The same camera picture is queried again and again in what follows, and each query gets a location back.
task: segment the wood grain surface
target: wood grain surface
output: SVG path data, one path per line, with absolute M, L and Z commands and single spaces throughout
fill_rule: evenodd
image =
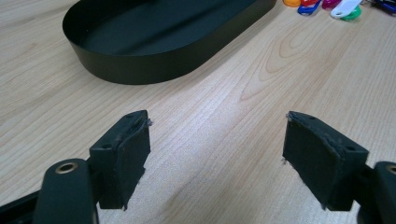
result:
M 356 223 L 323 211 L 282 147 L 290 111 L 396 161 L 396 18 L 356 21 L 281 1 L 212 59 L 155 85 L 103 81 L 62 31 L 76 0 L 0 1 L 0 205 L 40 189 L 53 163 L 89 157 L 124 114 L 147 109 L 152 152 L 128 210 L 101 223 Z

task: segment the orange object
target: orange object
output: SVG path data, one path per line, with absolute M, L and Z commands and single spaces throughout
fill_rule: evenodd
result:
M 301 0 L 283 0 L 283 3 L 288 7 L 299 7 Z

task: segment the wooden table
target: wooden table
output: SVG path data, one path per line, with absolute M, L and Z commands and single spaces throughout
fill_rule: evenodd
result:
M 0 204 L 40 189 L 53 163 L 89 157 L 124 114 L 147 109 L 152 152 L 129 208 L 101 223 L 355 223 L 323 211 L 282 147 L 290 111 L 396 161 L 396 18 L 352 22 L 276 3 L 207 63 L 161 84 L 87 72 L 62 31 L 76 0 L 0 3 Z

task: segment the circular hole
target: circular hole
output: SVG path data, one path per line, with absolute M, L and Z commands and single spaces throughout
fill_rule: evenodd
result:
M 102 148 L 111 148 L 111 144 L 104 144 L 102 145 Z
M 78 165 L 75 162 L 68 162 L 58 166 L 55 170 L 57 174 L 63 175 L 76 170 Z
M 388 170 L 393 173 L 394 175 L 396 175 L 396 165 L 389 165 L 388 166 Z

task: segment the black oval tray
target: black oval tray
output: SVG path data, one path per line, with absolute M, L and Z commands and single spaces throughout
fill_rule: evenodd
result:
M 181 77 L 268 12 L 276 0 L 82 0 L 64 34 L 92 74 L 121 84 Z

